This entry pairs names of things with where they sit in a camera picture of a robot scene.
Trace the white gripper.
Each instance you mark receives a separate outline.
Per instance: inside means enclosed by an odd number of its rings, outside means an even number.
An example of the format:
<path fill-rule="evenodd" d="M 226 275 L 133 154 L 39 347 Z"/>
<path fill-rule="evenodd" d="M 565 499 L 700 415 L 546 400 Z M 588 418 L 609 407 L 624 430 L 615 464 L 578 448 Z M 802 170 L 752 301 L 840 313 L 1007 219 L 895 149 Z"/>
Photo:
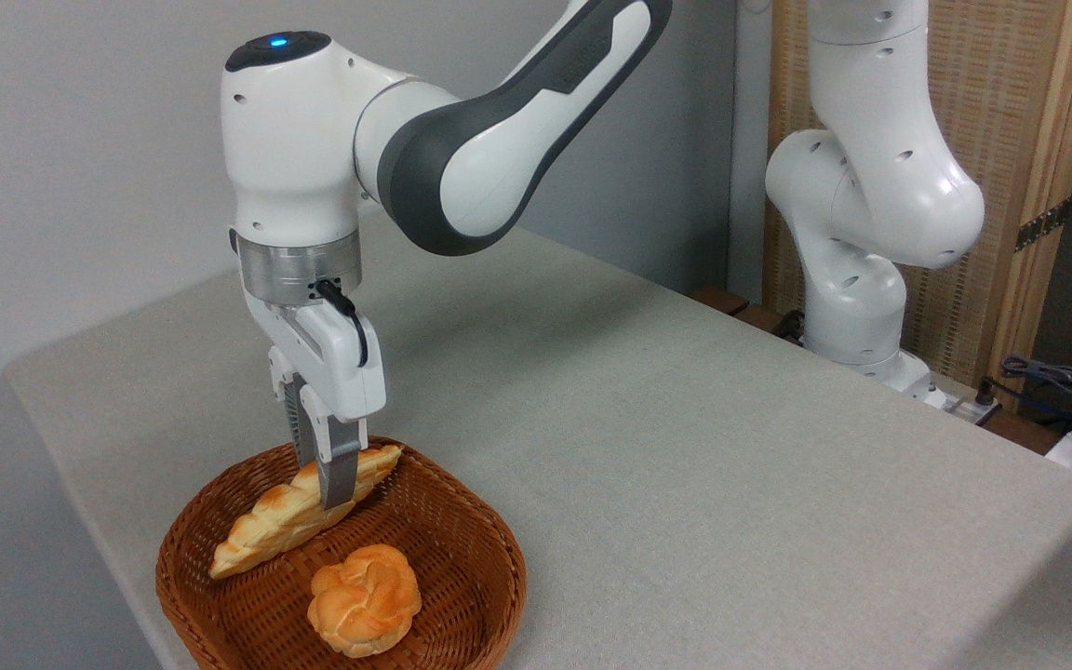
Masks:
<path fill-rule="evenodd" d="M 287 308 L 244 292 L 273 341 L 269 370 L 298 466 L 315 462 L 322 508 L 330 510 L 354 498 L 358 458 L 369 446 L 364 417 L 384 407 L 382 348 L 339 284 L 321 280 L 306 296 L 321 301 Z"/>

